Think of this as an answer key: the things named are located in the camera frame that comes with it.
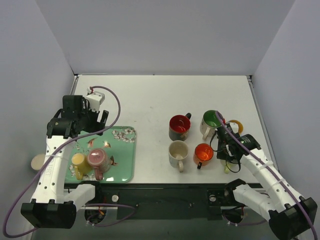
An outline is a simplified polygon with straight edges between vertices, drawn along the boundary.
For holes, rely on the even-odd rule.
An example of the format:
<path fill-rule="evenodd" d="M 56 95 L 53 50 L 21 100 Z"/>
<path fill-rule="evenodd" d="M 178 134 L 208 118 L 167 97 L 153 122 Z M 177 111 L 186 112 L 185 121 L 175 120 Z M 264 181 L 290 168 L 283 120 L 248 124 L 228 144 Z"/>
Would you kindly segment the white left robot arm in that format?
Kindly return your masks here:
<path fill-rule="evenodd" d="M 74 142 L 81 132 L 102 134 L 108 111 L 100 112 L 105 100 L 101 92 L 65 95 L 59 109 L 46 127 L 46 155 L 39 171 L 38 185 L 21 214 L 36 228 L 70 229 L 77 210 L 95 198 L 96 188 L 85 184 L 75 193 L 64 193 L 65 176 Z"/>

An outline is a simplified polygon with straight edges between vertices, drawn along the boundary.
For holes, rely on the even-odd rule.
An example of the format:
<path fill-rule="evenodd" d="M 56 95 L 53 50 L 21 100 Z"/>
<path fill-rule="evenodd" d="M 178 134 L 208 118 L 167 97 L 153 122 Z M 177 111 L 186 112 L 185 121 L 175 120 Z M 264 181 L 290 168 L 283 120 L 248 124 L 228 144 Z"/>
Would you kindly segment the pale yellow mug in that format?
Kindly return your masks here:
<path fill-rule="evenodd" d="M 230 172 L 236 172 L 238 170 L 238 165 L 228 162 L 226 160 L 220 160 L 220 164 L 223 166 L 223 172 L 229 174 Z"/>

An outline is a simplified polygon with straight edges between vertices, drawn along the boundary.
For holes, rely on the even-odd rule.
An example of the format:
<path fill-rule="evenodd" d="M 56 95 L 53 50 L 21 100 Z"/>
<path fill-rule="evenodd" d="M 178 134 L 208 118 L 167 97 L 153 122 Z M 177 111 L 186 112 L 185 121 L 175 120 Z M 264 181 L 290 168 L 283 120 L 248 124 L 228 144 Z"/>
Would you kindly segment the blue mug yellow inside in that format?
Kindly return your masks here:
<path fill-rule="evenodd" d="M 238 133 L 240 135 L 243 133 L 244 127 L 240 121 L 232 119 L 232 120 L 229 120 L 228 122 L 229 122 L 231 129 L 233 130 L 234 133 Z"/>

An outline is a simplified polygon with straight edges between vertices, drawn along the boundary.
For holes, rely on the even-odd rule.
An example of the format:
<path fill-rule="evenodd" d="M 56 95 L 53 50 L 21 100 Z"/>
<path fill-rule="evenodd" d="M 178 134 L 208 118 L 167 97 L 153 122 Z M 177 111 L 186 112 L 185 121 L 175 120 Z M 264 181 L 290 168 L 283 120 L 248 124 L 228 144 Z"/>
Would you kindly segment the beige brown mug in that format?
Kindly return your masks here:
<path fill-rule="evenodd" d="M 34 171 L 39 171 L 41 167 L 43 166 L 45 161 L 45 154 L 37 154 L 33 159 L 31 160 L 30 166 Z"/>

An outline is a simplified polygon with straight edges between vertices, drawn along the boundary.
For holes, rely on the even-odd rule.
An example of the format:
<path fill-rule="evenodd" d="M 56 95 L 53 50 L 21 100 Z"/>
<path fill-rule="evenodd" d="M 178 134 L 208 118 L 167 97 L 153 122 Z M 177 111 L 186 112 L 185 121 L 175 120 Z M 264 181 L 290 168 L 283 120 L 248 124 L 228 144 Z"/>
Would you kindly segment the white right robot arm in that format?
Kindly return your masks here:
<path fill-rule="evenodd" d="M 225 198 L 230 203 L 243 204 L 263 217 L 279 240 L 291 240 L 311 230 L 317 203 L 311 197 L 303 197 L 283 178 L 255 138 L 250 134 L 234 133 L 228 123 L 220 126 L 216 133 L 217 158 L 245 167 L 265 192 L 259 193 L 238 178 L 225 186 Z"/>

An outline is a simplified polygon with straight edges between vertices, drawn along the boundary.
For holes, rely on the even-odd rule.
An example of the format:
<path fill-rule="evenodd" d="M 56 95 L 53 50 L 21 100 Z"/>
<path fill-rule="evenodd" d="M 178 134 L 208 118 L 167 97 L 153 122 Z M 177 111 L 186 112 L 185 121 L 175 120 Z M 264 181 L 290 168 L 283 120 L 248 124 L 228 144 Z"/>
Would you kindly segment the black mug red inside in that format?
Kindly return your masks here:
<path fill-rule="evenodd" d="M 191 128 L 190 118 L 192 114 L 188 112 L 186 115 L 175 115 L 169 121 L 169 138 L 172 141 L 185 141 Z"/>

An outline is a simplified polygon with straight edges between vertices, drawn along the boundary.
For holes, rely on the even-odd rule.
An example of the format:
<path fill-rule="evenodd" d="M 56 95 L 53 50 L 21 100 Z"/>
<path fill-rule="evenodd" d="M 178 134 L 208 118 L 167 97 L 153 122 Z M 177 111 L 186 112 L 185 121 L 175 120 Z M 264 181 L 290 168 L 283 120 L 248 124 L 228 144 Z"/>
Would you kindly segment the orange mug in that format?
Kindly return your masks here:
<path fill-rule="evenodd" d="M 212 147 L 207 143 L 200 143 L 195 147 L 193 153 L 193 161 L 200 170 L 202 167 L 206 166 L 212 160 L 214 156 L 214 151 Z"/>

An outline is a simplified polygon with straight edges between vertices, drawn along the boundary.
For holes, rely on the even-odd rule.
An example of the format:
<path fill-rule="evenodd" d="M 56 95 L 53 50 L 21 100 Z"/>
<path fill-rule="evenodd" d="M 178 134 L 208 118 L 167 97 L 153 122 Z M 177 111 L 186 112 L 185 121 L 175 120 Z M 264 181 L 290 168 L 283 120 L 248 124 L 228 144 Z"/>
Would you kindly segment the cream mug green inside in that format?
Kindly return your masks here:
<path fill-rule="evenodd" d="M 220 121 L 217 118 L 216 110 L 207 110 L 203 116 L 199 126 L 202 139 L 205 141 L 207 138 L 211 138 L 216 129 L 221 126 Z"/>

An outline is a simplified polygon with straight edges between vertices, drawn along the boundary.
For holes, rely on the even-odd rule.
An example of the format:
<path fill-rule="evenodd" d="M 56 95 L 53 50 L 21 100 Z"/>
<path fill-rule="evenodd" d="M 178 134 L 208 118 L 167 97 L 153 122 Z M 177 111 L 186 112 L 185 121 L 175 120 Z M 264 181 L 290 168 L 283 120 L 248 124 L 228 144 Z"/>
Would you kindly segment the cream seahorse mug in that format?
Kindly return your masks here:
<path fill-rule="evenodd" d="M 168 159 L 173 168 L 184 171 L 184 161 L 189 155 L 189 148 L 184 141 L 175 140 L 168 147 Z"/>

